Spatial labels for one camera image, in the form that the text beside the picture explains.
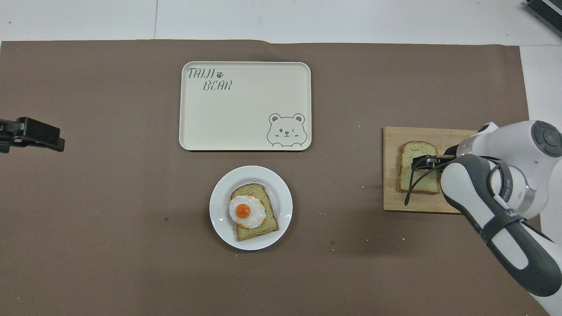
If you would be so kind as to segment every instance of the wooden cutting board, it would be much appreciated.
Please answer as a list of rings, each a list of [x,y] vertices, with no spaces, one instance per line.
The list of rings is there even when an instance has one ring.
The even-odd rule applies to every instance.
[[[424,141],[433,144],[437,152],[442,155],[447,148],[459,144],[474,133],[475,130],[464,129],[385,127],[383,129],[383,208],[387,211],[459,214],[459,211],[445,201],[441,193],[436,195],[413,193],[408,205],[404,205],[406,193],[396,190],[400,147],[410,141]]]

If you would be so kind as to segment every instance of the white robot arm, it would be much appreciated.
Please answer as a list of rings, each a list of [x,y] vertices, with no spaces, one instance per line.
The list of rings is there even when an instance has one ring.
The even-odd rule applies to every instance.
[[[454,157],[441,175],[447,202],[548,313],[562,315],[562,247],[526,221],[546,204],[562,135],[542,121],[488,123],[447,154]]]

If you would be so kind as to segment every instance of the white plate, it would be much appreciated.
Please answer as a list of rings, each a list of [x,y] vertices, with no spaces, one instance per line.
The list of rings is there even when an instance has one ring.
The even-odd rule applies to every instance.
[[[249,183],[259,183],[269,195],[279,230],[236,241],[236,227],[229,215],[230,195]],[[293,216],[293,198],[285,181],[277,173],[260,166],[236,168],[216,184],[209,202],[209,215],[216,233],[229,245],[242,250],[258,250],[272,245],[285,233]]]
[[[191,151],[301,151],[312,140],[302,62],[192,61],[182,70],[179,143]]]

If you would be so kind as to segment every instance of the egg yolk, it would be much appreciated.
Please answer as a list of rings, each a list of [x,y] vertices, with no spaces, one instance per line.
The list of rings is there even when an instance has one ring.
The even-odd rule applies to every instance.
[[[236,207],[236,216],[240,218],[246,218],[250,215],[251,210],[247,204],[239,204]]]

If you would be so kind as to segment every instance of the black device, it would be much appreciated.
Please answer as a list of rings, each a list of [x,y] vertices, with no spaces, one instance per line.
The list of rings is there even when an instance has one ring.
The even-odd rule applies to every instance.
[[[562,36],[562,0],[527,0],[525,9]]]
[[[15,121],[0,119],[0,152],[7,154],[10,147],[43,147],[64,151],[65,140],[61,130],[37,120],[22,117]]]

